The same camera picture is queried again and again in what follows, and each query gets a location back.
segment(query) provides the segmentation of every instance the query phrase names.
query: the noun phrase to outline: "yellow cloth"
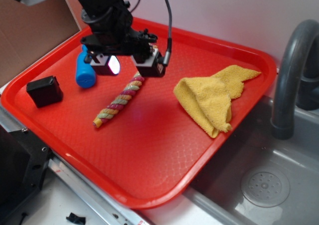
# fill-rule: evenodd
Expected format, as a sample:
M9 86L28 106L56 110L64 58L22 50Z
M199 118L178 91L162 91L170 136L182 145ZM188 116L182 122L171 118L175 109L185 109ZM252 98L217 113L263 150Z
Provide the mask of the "yellow cloth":
M230 65L211 77L183 78L174 94L191 118L211 137L232 129L231 99L241 96L242 81L260 72Z

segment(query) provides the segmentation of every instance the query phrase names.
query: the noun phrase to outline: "gray sink basin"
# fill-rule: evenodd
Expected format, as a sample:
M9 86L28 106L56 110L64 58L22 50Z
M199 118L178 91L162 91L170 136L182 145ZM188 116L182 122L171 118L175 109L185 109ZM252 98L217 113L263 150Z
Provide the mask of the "gray sink basin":
M295 134L281 141L271 105L264 97L255 106L186 193L230 224L319 224L319 116L296 109Z

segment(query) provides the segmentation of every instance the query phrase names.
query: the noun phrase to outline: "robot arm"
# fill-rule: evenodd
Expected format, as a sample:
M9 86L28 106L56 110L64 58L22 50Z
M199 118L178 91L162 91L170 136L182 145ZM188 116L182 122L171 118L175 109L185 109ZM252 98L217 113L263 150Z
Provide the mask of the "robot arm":
M33 5L43 0L16 0ZM171 38L163 57L153 47L157 36L144 31L133 30L133 16L129 3L124 0L79 0L82 20L91 28L92 35L81 39L87 47L87 60L100 63L100 58L111 55L132 55L135 65L144 77L162 77L171 53Z

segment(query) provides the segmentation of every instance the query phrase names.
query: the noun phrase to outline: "blue bottle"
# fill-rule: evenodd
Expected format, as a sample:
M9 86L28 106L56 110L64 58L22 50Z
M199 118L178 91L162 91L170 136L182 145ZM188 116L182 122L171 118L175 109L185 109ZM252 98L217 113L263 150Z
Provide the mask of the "blue bottle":
M96 74L92 66L84 62L87 55L87 48L82 46L82 52L79 54L76 61L75 81L82 88L90 88L95 84Z

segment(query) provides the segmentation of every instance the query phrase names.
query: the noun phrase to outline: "tray rim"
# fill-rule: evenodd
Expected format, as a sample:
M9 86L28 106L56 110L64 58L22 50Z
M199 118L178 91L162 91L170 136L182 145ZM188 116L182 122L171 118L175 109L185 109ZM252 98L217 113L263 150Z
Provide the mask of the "tray rim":
M166 37L166 31L167 26L159 23L155 23L152 21L144 20L144 19L136 19L133 27L144 27L147 25L149 31L156 31L158 36ZM30 122L28 119L29 117L17 110L14 109L14 99L12 96L9 95L9 91L12 92L18 92L25 83L22 82L22 77L25 73L32 73L34 77L38 76L41 72L43 72L43 68L46 67L46 64L50 64L52 61L58 61L63 56L65 56L70 50L68 48L72 47L74 49L76 46L80 45L79 37L90 34L90 29L87 27L84 30L76 33L74 36L72 36L70 39L62 43L60 46L58 46L56 49L48 53L46 56L41 58L39 61L37 61L35 64L33 64L31 67L29 67L27 70L24 71L24 73L18 75L15 79L13 79L9 85L5 88L2 96L1 96L1 102L5 109L7 109L13 116L15 116L22 124L27 125L34 133L36 133L41 139L44 141L47 140L47 135L41 130L36 128L36 124L33 122ZM262 51L249 48L243 45L238 45L235 43L227 42L220 39L215 39L206 35L201 35L198 33L173 28L173 39L174 41L186 43L190 39L192 39L195 43L192 42L192 46L200 46L205 47L208 50L211 50L212 48L215 49L214 53L222 54L221 51L224 48L228 48L234 52L233 58L236 58L236 56L240 56L241 53L247 53L249 55L247 57L247 60L244 61L240 59L243 62L248 62L251 58L255 58L260 60L260 62L264 65L267 65L265 69L268 69L268 74L265 75L265 80L262 83L262 86L260 86L258 90L258 99L256 101L252 101L250 103L251 108L247 111L245 111L244 115L241 117L240 122L246 117L246 115L250 112L250 110L256 105L256 103L261 99L263 94L267 91L267 89L272 85L276 75L277 75L277 67L272 59L272 57ZM135 197L132 197L130 194L128 194L126 191L124 191L122 188L119 188L119 186L114 186L113 181L110 180L107 176L103 176L103 174L98 174L96 171L93 172L94 175L89 176L88 179L90 179L93 183L101 187L101 184L105 184L105 179L107 180L108 185L108 191L112 197L117 199L119 202L123 203L124 205L131 207L133 209L149 209L154 208L157 206L160 206L164 204L165 202L170 201L171 199L175 198L176 196L180 195L183 190L188 186L188 184L191 182L191 180L196 176L196 174L200 171L200 169L209 161L209 159L218 151L218 149L222 146L223 141L225 141L231 133L221 133L216 139L212 140L212 143L208 146L206 151L202 154L202 156L191 166L191 168L187 171L187 173L184 175L184 177L171 189L169 192L167 192L164 195L154 197L152 199L138 199ZM50 140L55 143L61 143L58 138L54 137L53 140L50 137ZM55 151L58 154L66 154L65 148L64 149L55 149ZM88 172L92 173L92 170L89 165L84 165L80 161L77 161L74 158L66 159L66 161L73 166L75 169L79 170L78 168L81 167L81 172L83 175L87 177Z

